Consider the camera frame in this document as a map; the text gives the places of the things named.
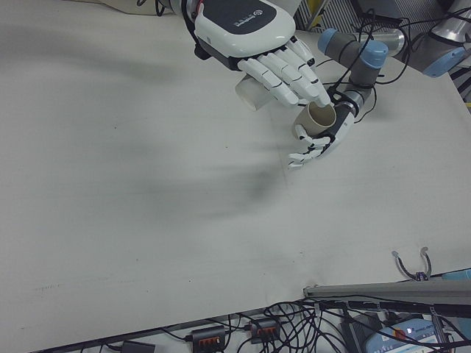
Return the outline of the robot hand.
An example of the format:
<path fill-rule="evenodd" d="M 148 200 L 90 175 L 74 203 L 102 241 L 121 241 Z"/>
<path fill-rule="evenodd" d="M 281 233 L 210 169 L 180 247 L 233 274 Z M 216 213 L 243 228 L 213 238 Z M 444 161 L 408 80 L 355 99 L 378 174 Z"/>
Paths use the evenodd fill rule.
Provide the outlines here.
<path fill-rule="evenodd" d="M 314 102 L 304 107 L 291 127 L 293 136 L 305 144 L 306 150 L 288 156 L 288 167 L 304 164 L 331 153 L 346 137 L 355 116 L 348 104 L 318 107 Z"/>
<path fill-rule="evenodd" d="M 286 10 L 269 1 L 199 1 L 194 34 L 210 56 L 244 73 L 236 93 L 253 109 L 276 99 L 286 107 L 330 104 L 310 48 Z"/>

